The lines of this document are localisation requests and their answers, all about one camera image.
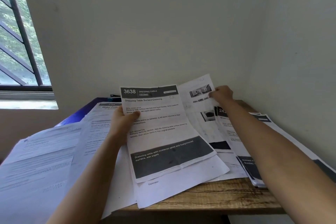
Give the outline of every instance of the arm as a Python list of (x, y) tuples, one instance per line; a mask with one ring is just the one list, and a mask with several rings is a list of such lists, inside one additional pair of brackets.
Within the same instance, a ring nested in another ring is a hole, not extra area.
[(269, 190), (295, 223), (335, 223), (336, 185), (299, 148), (257, 120), (232, 98), (228, 86), (211, 92), (254, 159)]
[(119, 149), (140, 112), (113, 113), (110, 131), (82, 175), (47, 221), (47, 224), (93, 224), (102, 217)]

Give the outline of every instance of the window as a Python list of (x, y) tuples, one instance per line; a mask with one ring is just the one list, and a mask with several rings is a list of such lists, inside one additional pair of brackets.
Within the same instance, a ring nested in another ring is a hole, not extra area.
[(0, 0), (0, 91), (52, 92), (26, 0)]

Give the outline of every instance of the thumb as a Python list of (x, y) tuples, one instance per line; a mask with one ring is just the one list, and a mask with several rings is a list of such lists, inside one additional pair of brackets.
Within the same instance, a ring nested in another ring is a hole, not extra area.
[(135, 111), (131, 114), (128, 115), (128, 119), (131, 120), (132, 122), (138, 119), (140, 116), (140, 111)]

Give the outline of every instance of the wood grain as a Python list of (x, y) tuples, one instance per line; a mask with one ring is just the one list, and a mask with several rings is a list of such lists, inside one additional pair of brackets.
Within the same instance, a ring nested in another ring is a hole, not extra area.
[[(249, 112), (256, 112), (242, 100), (236, 100)], [(255, 188), (248, 178), (199, 184), (189, 190), (139, 210), (131, 205), (116, 211), (206, 211), (221, 214), (285, 213), (268, 189)]]

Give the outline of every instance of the hand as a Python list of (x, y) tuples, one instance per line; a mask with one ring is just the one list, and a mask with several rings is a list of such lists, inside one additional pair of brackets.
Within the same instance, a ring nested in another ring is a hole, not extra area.
[(218, 103), (227, 100), (233, 100), (232, 95), (233, 91), (226, 85), (216, 87), (216, 91), (212, 91), (209, 93), (210, 98), (214, 98)]
[(140, 111), (124, 115), (123, 107), (119, 106), (112, 115), (111, 127), (108, 136), (116, 138), (120, 146), (127, 141), (127, 133), (131, 129), (134, 121), (140, 116)]

